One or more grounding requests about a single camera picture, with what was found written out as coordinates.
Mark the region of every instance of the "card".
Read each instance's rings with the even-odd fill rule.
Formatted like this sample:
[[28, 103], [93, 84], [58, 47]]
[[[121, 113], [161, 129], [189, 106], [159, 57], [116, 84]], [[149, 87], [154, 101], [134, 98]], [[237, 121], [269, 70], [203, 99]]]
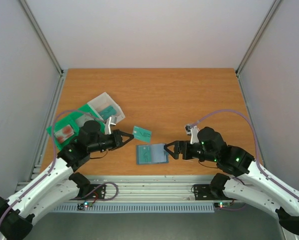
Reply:
[[152, 132], [139, 126], [134, 126], [133, 135], [135, 139], [141, 140], [146, 143], [151, 142]]
[[117, 112], [113, 106], [108, 106], [104, 108], [102, 111], [99, 112], [99, 115], [104, 119], [107, 120], [110, 116], [115, 115]]

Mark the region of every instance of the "white wall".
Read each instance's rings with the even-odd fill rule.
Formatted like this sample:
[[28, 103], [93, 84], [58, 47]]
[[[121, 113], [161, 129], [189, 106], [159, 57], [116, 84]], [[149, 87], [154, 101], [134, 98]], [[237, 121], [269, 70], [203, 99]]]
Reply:
[[17, 0], [0, 0], [0, 196], [32, 166], [58, 73]]
[[299, 189], [299, 0], [284, 0], [241, 74], [267, 167]]
[[68, 68], [237, 68], [273, 0], [28, 0]]

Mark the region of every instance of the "wooden table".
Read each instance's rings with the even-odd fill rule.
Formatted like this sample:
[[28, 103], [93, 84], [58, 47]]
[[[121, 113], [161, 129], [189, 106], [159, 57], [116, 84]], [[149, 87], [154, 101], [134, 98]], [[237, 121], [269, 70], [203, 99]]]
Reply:
[[[122, 108], [126, 118], [114, 129], [132, 133], [134, 126], [152, 131], [151, 144], [189, 140], [184, 126], [219, 109], [234, 109], [247, 116], [246, 106], [234, 69], [69, 69], [57, 113], [79, 108], [107, 92]], [[255, 156], [253, 135], [243, 118], [234, 113], [213, 115], [198, 127], [214, 128], [227, 144], [239, 146]], [[168, 164], [137, 165], [136, 145], [91, 159], [78, 171], [84, 175], [213, 175], [218, 169], [203, 167], [198, 161], [175, 160]], [[102, 153], [93, 153], [92, 157]], [[52, 161], [51, 139], [42, 169]], [[214, 167], [213, 162], [204, 162]]]

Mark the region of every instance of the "clear plastic box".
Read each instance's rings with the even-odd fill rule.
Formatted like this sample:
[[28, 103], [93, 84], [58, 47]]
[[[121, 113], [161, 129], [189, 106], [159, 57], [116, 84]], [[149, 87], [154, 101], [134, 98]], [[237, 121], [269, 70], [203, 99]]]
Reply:
[[125, 118], [121, 107], [106, 92], [103, 92], [101, 95], [95, 97], [87, 104], [94, 109], [103, 120], [106, 120], [110, 116], [114, 115], [117, 117], [116, 123], [119, 123]]

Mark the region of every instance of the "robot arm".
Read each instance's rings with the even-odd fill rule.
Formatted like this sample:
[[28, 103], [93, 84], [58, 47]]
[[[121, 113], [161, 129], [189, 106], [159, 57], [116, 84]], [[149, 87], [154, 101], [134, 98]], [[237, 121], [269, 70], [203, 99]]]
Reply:
[[299, 235], [299, 191], [292, 188], [263, 166], [244, 149], [227, 145], [222, 136], [210, 127], [202, 130], [185, 126], [186, 133], [196, 135], [191, 141], [174, 141], [164, 149], [174, 158], [182, 154], [184, 160], [215, 162], [223, 172], [253, 184], [257, 189], [243, 185], [218, 173], [210, 184], [213, 195], [242, 200], [279, 219], [280, 225]]
[[24, 239], [33, 225], [56, 206], [88, 194], [89, 180], [76, 171], [90, 159], [90, 153], [113, 151], [134, 138], [120, 130], [111, 131], [110, 126], [114, 124], [110, 117], [103, 134], [97, 121], [85, 122], [78, 136], [63, 147], [54, 163], [22, 190], [7, 199], [0, 197], [0, 232], [5, 238]]

